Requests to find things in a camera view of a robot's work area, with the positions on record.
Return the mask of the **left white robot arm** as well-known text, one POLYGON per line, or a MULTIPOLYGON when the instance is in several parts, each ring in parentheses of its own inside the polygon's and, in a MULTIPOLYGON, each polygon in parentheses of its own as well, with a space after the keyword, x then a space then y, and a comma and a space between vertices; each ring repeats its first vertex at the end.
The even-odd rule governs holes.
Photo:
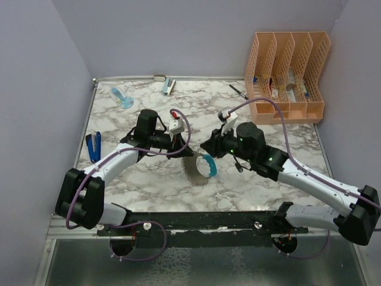
POLYGON ((191 127, 186 116, 175 108, 172 119, 164 130, 156 128, 161 120, 154 110, 143 109, 134 126, 115 149, 93 165, 78 170, 72 168, 65 174, 55 206, 55 214, 65 219, 67 229, 96 225, 111 226, 119 235, 131 230, 128 209, 105 202, 106 187, 127 168, 140 162, 148 154, 171 158, 191 157, 189 138, 184 131, 191 127))

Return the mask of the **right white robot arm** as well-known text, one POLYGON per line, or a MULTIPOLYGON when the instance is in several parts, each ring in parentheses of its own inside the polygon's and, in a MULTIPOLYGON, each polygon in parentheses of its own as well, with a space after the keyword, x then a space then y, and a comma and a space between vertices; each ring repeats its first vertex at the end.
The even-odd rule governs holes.
POLYGON ((212 131, 201 148, 214 158, 227 154, 250 165, 256 174, 298 188, 324 202, 326 207, 283 203, 273 219, 274 228, 287 233, 292 228, 312 227, 340 233, 348 241, 368 245, 380 219, 375 188, 344 184, 301 164, 290 154, 269 146, 264 132, 252 122, 241 123, 222 134, 212 131))

